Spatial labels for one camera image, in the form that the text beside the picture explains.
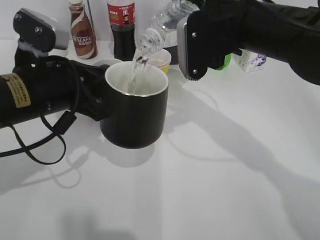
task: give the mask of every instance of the red label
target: red label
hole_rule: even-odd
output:
[[[134,24],[136,21],[135,4],[113,6],[108,4],[110,23],[119,26]]]

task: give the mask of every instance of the yellow cup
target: yellow cup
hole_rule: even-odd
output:
[[[171,54],[165,49],[157,51],[156,53],[151,55],[148,61],[148,64],[161,69],[166,74],[169,72],[170,63],[171,63]]]

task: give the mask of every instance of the screw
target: screw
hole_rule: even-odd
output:
[[[37,27],[34,29],[34,31],[35,31],[36,34],[41,35],[43,30],[42,30],[42,27],[37,26]]]
[[[16,14],[14,15],[14,19],[19,21],[22,19],[22,16],[20,14]]]

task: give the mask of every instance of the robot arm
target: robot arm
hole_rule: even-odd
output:
[[[257,7],[248,2],[252,1],[201,0],[201,10],[179,22],[178,56],[184,76],[199,80],[208,68],[220,68],[226,55],[241,55],[240,49],[246,49],[289,63],[301,78],[320,85],[320,28],[310,30],[320,26],[319,9],[266,2]]]

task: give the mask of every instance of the cola bottle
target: cola bottle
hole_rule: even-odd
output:
[[[108,0],[109,20],[114,38],[114,57],[132,61],[135,51],[134,0]]]

